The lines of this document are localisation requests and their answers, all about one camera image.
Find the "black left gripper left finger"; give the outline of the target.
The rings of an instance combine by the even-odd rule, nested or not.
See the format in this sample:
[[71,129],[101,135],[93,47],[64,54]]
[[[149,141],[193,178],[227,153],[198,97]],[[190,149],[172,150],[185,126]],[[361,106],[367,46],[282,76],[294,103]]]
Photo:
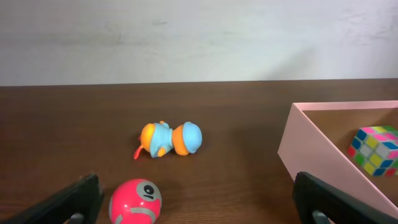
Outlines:
[[90,174],[49,198],[2,222],[5,224],[94,224],[104,192],[96,174]]

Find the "colourful puzzle cube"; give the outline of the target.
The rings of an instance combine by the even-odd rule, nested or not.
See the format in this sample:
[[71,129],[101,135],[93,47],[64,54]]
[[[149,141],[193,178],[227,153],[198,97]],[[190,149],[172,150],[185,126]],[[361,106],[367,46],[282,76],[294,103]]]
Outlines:
[[348,155],[369,175],[397,176],[397,129],[392,126],[359,128]]

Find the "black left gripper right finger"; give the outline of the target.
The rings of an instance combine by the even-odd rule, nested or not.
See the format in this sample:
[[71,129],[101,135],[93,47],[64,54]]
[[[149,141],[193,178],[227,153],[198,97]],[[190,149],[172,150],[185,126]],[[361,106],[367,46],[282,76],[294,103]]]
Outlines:
[[396,218],[308,172],[297,173],[292,197],[302,223],[397,224]]

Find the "pink cardboard box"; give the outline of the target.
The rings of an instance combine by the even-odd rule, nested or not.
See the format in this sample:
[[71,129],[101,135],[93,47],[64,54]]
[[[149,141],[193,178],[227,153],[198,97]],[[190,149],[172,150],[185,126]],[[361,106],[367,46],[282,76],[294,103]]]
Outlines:
[[364,126],[397,126],[397,101],[294,103],[278,155],[291,177],[305,171],[390,216],[397,216],[397,177],[372,177],[348,155]]

